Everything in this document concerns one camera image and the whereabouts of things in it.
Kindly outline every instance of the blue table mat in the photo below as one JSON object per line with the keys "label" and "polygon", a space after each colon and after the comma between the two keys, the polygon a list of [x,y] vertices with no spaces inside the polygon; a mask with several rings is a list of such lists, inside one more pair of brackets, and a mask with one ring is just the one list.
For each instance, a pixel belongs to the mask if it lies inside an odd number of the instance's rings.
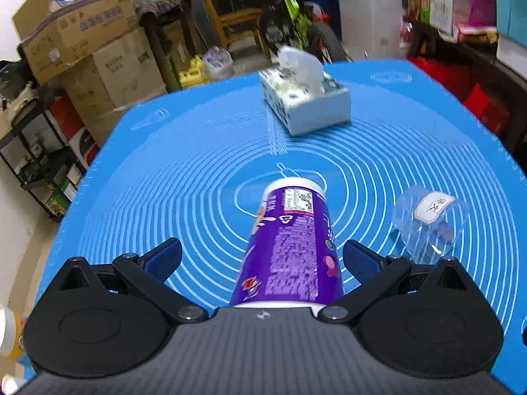
{"label": "blue table mat", "polygon": [[404,61],[335,64],[351,123],[292,138],[263,102],[258,76],[172,93],[130,110],[92,164],[49,253],[38,297],[71,256],[110,263],[171,236],[183,243],[167,284],[209,311],[226,306],[264,187],[281,176],[323,186],[342,265],[356,239],[404,253],[395,200],[421,184],[472,205],[455,256],[506,333],[493,375],[527,390],[525,176],[501,142],[439,84]]}

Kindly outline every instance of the purple cylindrical container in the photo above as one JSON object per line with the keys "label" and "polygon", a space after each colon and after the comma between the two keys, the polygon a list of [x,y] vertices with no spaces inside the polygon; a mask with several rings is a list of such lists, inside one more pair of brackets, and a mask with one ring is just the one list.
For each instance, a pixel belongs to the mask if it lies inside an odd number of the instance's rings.
{"label": "purple cylindrical container", "polygon": [[323,190],[305,178],[269,184],[251,231],[230,305],[311,307],[344,294]]}

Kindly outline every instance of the white tissue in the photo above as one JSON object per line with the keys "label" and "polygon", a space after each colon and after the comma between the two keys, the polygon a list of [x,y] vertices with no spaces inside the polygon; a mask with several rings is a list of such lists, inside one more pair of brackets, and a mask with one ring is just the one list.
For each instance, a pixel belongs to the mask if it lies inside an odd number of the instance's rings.
{"label": "white tissue", "polygon": [[322,63],[312,54],[294,47],[283,46],[278,51],[280,67],[287,68],[294,73],[297,84],[305,86],[313,96],[322,96],[324,89],[324,68]]}

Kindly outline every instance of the qr code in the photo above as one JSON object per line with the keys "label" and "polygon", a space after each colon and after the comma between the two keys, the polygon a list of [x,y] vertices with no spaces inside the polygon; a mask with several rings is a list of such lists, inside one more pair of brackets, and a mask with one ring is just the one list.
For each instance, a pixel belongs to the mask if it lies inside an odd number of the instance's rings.
{"label": "qr code", "polygon": [[313,215],[313,193],[300,188],[286,188],[284,212]]}

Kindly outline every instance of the transparent plastic cup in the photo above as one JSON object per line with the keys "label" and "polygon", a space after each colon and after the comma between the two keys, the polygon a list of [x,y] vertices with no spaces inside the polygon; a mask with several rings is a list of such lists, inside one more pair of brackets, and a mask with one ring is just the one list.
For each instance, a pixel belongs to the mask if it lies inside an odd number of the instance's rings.
{"label": "transparent plastic cup", "polygon": [[416,264],[434,264],[452,255],[454,244],[467,224],[470,205],[421,185],[404,191],[395,202],[392,223]]}

